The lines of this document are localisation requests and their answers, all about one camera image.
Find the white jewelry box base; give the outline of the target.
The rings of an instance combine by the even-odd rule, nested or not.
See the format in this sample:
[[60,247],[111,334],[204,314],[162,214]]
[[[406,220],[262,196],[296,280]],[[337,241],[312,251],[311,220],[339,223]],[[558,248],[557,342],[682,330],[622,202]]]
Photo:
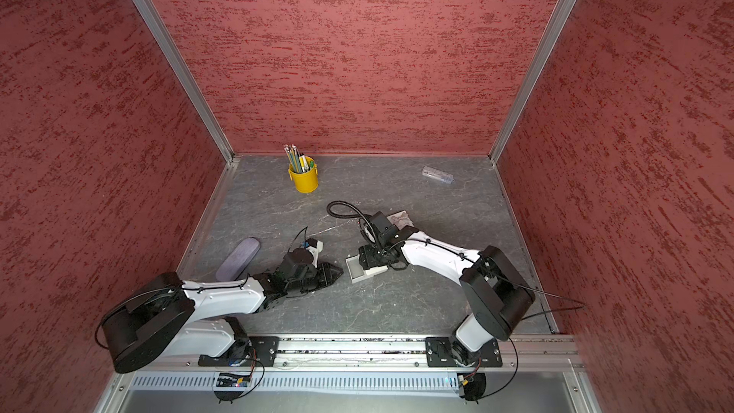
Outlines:
[[364,269],[361,266],[361,263],[359,263],[359,258],[357,256],[347,258],[346,265],[350,275],[350,280],[353,284],[365,281],[369,278],[381,275],[382,273],[386,273],[388,271],[387,266]]

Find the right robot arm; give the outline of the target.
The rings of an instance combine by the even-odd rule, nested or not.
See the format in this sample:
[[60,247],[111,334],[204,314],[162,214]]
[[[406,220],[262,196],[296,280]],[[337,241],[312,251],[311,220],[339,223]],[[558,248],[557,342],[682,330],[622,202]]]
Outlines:
[[476,365],[492,340],[508,341],[536,295],[499,248],[469,250],[430,237],[412,226],[398,228],[381,212],[359,221],[366,244],[359,248],[365,271],[420,267],[459,285],[470,313],[448,338],[455,363]]

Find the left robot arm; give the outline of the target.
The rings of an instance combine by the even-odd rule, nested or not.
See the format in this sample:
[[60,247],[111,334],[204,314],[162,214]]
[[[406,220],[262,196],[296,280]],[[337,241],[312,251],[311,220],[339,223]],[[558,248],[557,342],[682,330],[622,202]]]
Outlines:
[[334,285],[343,270],[319,260],[320,251],[297,248],[275,271],[235,281],[184,281],[162,273],[101,319],[96,342],[118,374],[183,356],[198,357],[201,366],[254,366],[256,350],[240,317]]

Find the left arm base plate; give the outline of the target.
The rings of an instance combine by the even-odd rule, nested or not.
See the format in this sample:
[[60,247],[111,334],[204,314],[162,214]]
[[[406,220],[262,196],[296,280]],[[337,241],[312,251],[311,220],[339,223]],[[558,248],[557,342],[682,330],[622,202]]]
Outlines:
[[200,367],[272,367],[280,343],[279,337],[247,337],[235,343],[219,357],[200,355]]

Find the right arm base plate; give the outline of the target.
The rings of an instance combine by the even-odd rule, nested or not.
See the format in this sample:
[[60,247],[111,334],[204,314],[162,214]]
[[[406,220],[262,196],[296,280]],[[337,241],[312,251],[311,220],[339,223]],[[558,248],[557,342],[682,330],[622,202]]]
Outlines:
[[498,340],[487,341],[479,350],[472,351],[456,338],[429,337],[425,341],[429,367],[501,367],[503,365]]

